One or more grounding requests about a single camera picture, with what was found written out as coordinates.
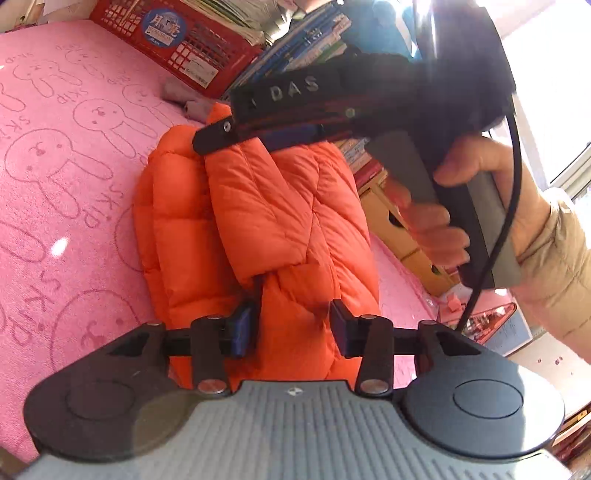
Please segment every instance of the gray ribbed plate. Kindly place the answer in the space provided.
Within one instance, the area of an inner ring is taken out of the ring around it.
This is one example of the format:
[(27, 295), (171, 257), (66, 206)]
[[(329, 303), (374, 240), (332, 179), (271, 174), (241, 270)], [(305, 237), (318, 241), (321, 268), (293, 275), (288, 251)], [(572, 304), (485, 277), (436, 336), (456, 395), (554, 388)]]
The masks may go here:
[(345, 382), (244, 382), (206, 401), (166, 444), (123, 462), (43, 456), (19, 480), (563, 480), (540, 451), (519, 461), (458, 458), (420, 439), (390, 403)]

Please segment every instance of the red plastic basket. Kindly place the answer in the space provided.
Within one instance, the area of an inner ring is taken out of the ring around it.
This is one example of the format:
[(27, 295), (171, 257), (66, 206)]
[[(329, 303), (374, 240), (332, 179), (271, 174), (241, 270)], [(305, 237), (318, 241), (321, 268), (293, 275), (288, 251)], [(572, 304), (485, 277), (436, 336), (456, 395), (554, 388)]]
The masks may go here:
[[(140, 0), (135, 6), (134, 3), (133, 0), (99, 0), (90, 18), (208, 97), (222, 95), (261, 52), (236, 32), (180, 0)], [(144, 16), (160, 8), (174, 11), (186, 23), (185, 35), (177, 46), (159, 47), (144, 35)], [(200, 76), (199, 71), (204, 70), (207, 75)]]

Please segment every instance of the pink rug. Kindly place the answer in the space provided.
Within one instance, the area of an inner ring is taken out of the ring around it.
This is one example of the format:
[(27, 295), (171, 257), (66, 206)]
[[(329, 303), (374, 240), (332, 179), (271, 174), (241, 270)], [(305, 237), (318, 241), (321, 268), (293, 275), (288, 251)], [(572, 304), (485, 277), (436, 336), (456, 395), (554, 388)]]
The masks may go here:
[[(168, 73), (90, 21), (0, 35), (0, 445), (36, 451), (22, 420), (43, 378), (154, 314), (137, 256), (132, 192), (180, 110)], [(377, 239), (381, 307), (432, 318), (428, 295)], [(396, 384), (413, 375), (396, 365)]]

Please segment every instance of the black cable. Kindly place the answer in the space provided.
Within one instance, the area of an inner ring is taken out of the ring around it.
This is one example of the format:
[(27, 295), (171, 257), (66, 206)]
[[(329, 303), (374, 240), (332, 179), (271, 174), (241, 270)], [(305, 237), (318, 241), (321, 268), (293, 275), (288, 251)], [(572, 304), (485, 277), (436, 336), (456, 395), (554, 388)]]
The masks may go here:
[(491, 251), (491, 255), (488, 257), (480, 277), (478, 277), (476, 285), (474, 285), (470, 299), (468, 300), (466, 308), (464, 309), (464, 312), (460, 317), (460, 321), (456, 326), (457, 332), (462, 332), (468, 324), (472, 310), (474, 310), (474, 306), (478, 301), (480, 292), (482, 292), (482, 287), (486, 277), (492, 270), (492, 267), (495, 266), (496, 259), (499, 257), (501, 249), (509, 237), (509, 232), (511, 230), (511, 226), (513, 225), (513, 220), (515, 219), (515, 213), (517, 212), (517, 206), (519, 205), (522, 177), (521, 145), (519, 144), (519, 132), (517, 130), (517, 122), (515, 121), (514, 113), (507, 115), (507, 123), (509, 124), (509, 134), (511, 135), (511, 143), (513, 144), (513, 188), (511, 189), (511, 200), (509, 201), (509, 206), (507, 207), (507, 215), (505, 216), (505, 222), (503, 223), (501, 232), (499, 233), (499, 238), (496, 239), (495, 246)]

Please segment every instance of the black plastic mount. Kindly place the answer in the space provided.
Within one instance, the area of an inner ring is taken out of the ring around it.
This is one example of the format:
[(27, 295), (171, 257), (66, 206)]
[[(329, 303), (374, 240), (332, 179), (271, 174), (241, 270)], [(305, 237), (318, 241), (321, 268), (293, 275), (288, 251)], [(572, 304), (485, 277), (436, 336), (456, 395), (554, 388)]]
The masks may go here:
[[(166, 442), (199, 403), (232, 395), (224, 357), (248, 355), (257, 315), (245, 303), (189, 329), (166, 332), (147, 323), (53, 374), (25, 402), (37, 449), (110, 462)], [(561, 425), (564, 404), (548, 382), (433, 320), (399, 329), (381, 316), (356, 317), (335, 300), (330, 325), (340, 353), (362, 357), (355, 393), (389, 400), (418, 434), (449, 452), (516, 458), (543, 446)], [(168, 377), (176, 355), (191, 356), (192, 390)], [(402, 391), (393, 390), (396, 355), (414, 355), (417, 366), (417, 379)]]

